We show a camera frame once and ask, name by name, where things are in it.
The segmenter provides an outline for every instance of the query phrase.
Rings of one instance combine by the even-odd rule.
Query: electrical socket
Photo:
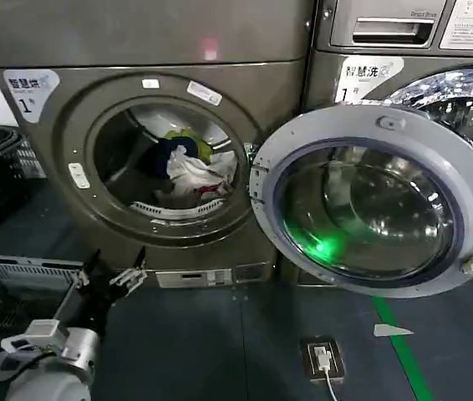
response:
[[[340,355],[337,342],[331,337],[321,336],[314,338],[304,338],[301,343],[303,366],[311,381],[321,381],[326,379],[326,373],[318,368],[318,357],[315,348],[324,347],[326,353],[330,353],[329,377],[332,380],[344,377],[344,364]]]

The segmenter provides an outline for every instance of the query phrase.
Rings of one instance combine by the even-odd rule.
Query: open washing machine door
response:
[[[273,244],[326,282],[422,297],[473,277],[473,143],[426,113],[302,114],[260,148],[249,193]]]

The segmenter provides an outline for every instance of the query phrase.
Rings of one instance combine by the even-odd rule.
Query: dark gray floor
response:
[[[89,251],[57,194],[41,181],[28,203],[0,225],[0,255],[84,260]]]
[[[0,254],[83,260],[89,254],[45,186],[0,226]],[[473,281],[452,292],[388,300],[434,400],[473,399]],[[145,289],[109,315],[94,400],[328,400],[304,376],[299,340],[334,336],[343,401],[415,399],[390,340],[373,336],[370,297],[271,283]]]

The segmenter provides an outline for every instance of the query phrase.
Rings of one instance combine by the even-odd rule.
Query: front-loading washing machine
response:
[[[473,1],[323,0],[304,108],[252,170],[282,276],[388,297],[473,277]]]
[[[269,279],[250,159],[299,110],[313,7],[0,0],[0,87],[103,261],[144,246],[161,287]]]
[[[305,109],[379,100],[473,142],[473,1],[323,0],[311,53]]]

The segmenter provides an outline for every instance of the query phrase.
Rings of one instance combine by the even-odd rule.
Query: plastic laundry basket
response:
[[[33,319],[66,321],[77,310],[74,261],[0,256],[0,342],[23,333]]]

